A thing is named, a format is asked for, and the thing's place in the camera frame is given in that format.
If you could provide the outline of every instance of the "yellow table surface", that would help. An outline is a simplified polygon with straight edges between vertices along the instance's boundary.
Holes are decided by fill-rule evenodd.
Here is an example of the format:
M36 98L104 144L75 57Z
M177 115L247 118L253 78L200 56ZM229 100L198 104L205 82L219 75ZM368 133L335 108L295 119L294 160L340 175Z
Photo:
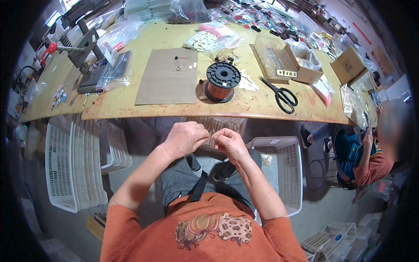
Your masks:
M76 73L70 74L70 69L73 66L70 60L65 57L66 52L63 52L61 55L55 55L49 67L41 75L39 81L45 81L48 86L42 95L33 102L27 113L21 116L20 121L25 122L59 114L83 112L83 119L217 116L351 123L343 114L339 90L340 82L330 67L332 61L323 52L315 50L316 56L322 63L323 72L329 84L335 90L335 93L332 94L331 104L326 107L319 96L307 84L295 81L289 81L289 85L275 84L278 87L285 87L291 90L298 98L295 112L286 114L278 107L273 91L258 79L262 72L249 45L254 43L257 34L272 38L275 38L275 36L270 34L268 30L262 30L261 33L257 33L237 24L228 25L228 27L245 39L236 49L236 52L242 56L237 68L239 70L246 69L245 74L255 81L260 89L258 91L245 91L236 87L233 99L225 104L215 104L208 99L199 100L197 97L196 104L134 105L141 77L151 51L153 49L180 48L185 40L196 33L194 30L198 28L198 25L168 25L164 22L148 23L143 26L141 36L122 49L122 52L132 50L133 67L129 86L107 91L98 96L85 96L77 95L77 88L75 87L77 85L75 85L71 89L65 89L66 92L71 93L70 100L51 110L51 97L58 85L66 79L69 82L69 79L77 81L78 78L72 76ZM199 53L197 84L199 79L206 80L206 70L211 64L209 57ZM374 105L368 95L364 99L370 106Z

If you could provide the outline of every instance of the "hand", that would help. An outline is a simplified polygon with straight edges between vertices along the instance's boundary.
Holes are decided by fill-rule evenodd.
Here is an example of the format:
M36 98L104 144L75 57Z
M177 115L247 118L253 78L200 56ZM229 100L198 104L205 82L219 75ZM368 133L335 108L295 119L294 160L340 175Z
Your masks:
M375 111L377 112L377 116L380 116L381 111L383 110L383 106L381 104L377 104Z
M163 142L162 147L171 160L176 160L194 152L208 138L210 133L195 121L175 123Z
M250 156L240 134L233 130L223 128L215 132L212 138L215 141L214 148L225 153L233 165Z
M372 129L370 127L367 128L367 132L365 133L364 139L362 140L362 145L364 146L364 150L371 151L372 142L374 138L372 137L371 133Z

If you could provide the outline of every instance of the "person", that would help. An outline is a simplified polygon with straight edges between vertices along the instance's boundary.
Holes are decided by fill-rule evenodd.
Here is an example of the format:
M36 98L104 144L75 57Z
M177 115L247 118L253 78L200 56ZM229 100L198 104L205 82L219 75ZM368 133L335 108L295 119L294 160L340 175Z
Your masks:
M192 153L209 138L202 124L176 123L126 179L109 201L101 261L307 261L260 155L238 133L224 128L213 135L234 174L207 182L199 201L191 201L201 181ZM159 175L166 217L142 229L135 211Z
M311 134L301 125L303 148L321 140L324 141L325 153L334 148L342 170L337 178L344 187L353 189L382 179L390 173L395 161L408 158L412 150L411 138L414 137L412 114L405 102L391 100L386 105L385 114L382 111L382 105L378 104L378 128L375 132L367 128L362 144L349 126L326 124Z

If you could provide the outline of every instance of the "red handle knob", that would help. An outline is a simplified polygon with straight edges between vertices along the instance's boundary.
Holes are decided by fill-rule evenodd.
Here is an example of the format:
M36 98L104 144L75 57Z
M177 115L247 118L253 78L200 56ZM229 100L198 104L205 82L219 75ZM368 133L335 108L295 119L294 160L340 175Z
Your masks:
M48 53L53 54L57 50L57 43L52 42L49 44L49 47L47 48Z

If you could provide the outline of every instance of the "red sticker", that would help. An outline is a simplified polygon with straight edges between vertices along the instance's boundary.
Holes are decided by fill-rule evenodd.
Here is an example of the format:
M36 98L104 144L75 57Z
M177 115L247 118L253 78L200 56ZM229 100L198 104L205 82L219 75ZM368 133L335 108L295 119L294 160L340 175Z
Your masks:
M114 46L113 49L115 49L116 51L120 50L121 48L124 47L124 42L120 41L118 44L116 44L116 46Z
M385 189L385 183L384 182L380 182L380 185L378 186L378 191L383 192Z

